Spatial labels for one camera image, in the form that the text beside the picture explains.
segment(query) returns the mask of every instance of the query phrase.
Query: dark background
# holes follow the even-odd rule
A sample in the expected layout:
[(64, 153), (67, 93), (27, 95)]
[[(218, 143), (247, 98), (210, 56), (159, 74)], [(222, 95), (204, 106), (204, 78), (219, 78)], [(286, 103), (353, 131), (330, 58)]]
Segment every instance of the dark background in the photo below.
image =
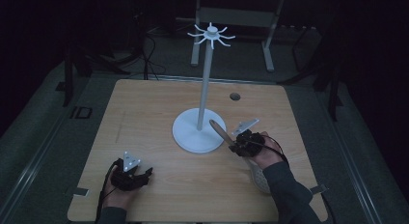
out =
[[(223, 0), (207, 0), (213, 5), (220, 3), (217, 1)], [(268, 0), (261, 1), (230, 3), (234, 7), (254, 5), (254, 9), (269, 10)], [(326, 23), (319, 19), (323, 17), (320, 14), (314, 19), (307, 15), (313, 13), (311, 7), (305, 12), (307, 1), (286, 0), (280, 23), (318, 28)], [(314, 6), (318, 11), (326, 11), (334, 3), (320, 1)], [(330, 57), (346, 56), (341, 80), (408, 200), (409, 0), (340, 1), (332, 29), (324, 25), (326, 46), (333, 52)], [(133, 14), (142, 14), (146, 19), (155, 17), (170, 32), (175, 29), (175, 16), (194, 16), (194, 0), (139, 2), (139, 11), (132, 11), (129, 0), (0, 0), (0, 135), (45, 76), (63, 61), (65, 46), (72, 37), (98, 53), (109, 53), (112, 48), (127, 48), (135, 42), (132, 36), (121, 38), (121, 33), (135, 28)]]

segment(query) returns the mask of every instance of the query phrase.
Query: white round base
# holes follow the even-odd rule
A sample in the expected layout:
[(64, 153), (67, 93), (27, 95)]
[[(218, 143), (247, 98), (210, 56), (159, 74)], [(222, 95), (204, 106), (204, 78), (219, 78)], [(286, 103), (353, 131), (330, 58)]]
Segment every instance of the white round base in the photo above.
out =
[(226, 130), (225, 122), (215, 112), (205, 109), (202, 130), (198, 130), (199, 108), (182, 112), (174, 121), (173, 134), (177, 143), (186, 151), (205, 154), (217, 149), (223, 138), (211, 127), (209, 120)]

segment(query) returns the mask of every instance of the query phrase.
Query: dark gray sleeve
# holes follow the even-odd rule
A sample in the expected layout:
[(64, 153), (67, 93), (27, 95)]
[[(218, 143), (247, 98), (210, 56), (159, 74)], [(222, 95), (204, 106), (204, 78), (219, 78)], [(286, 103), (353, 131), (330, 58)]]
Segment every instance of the dark gray sleeve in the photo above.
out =
[(102, 209), (98, 224), (124, 224), (126, 221), (126, 210), (115, 207)]
[(279, 212), (279, 223), (320, 223), (310, 201), (313, 194), (297, 182), (285, 162), (275, 163), (263, 170), (271, 196)]

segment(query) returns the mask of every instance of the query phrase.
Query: white pole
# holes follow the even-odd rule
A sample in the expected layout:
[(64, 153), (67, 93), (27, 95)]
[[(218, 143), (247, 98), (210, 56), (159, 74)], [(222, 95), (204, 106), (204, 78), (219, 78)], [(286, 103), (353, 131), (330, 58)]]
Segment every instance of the white pole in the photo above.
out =
[(207, 100), (208, 78), (210, 77), (212, 58), (213, 48), (211, 47), (211, 40), (207, 40), (205, 44), (204, 76), (202, 82), (201, 106), (199, 108), (198, 130), (202, 130), (204, 124), (205, 102)]

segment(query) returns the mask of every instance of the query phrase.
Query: wooden surface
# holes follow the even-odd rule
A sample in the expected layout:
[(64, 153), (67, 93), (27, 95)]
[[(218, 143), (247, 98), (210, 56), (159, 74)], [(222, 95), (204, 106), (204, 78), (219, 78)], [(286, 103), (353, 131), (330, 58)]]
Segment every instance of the wooden surface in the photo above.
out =
[[(72, 199), (69, 220), (95, 220), (104, 176), (112, 162), (129, 151), (142, 159), (139, 173), (153, 167), (150, 184), (140, 190), (127, 215), (129, 221), (276, 221), (273, 199), (257, 190), (249, 168), (226, 143), (208, 154), (192, 154), (175, 142), (173, 122), (181, 112), (199, 107), (201, 89), (200, 82), (118, 81), (78, 184), (90, 192)], [(239, 93), (241, 100), (231, 100), (230, 93)], [(239, 122), (260, 119), (251, 130), (266, 130), (283, 147), (296, 180), (316, 186), (284, 88), (210, 83), (206, 108), (223, 118), (228, 133)], [(311, 205), (321, 220), (327, 219), (320, 195), (314, 195)]]

